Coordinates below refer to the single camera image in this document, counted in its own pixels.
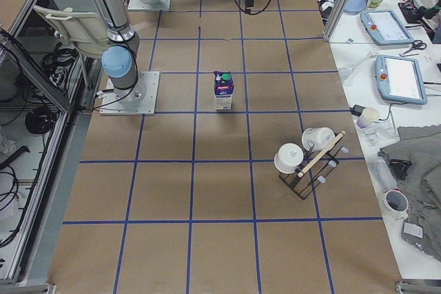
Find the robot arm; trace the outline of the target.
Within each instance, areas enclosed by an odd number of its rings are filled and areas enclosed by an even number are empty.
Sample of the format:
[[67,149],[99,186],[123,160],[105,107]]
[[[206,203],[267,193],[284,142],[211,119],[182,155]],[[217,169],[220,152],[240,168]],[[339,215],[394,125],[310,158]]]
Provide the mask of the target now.
[[131,26],[123,0],[94,0],[106,29],[110,47],[101,64],[113,84],[114,100],[102,108],[140,109],[146,98],[147,85],[140,75],[136,55],[139,36]]

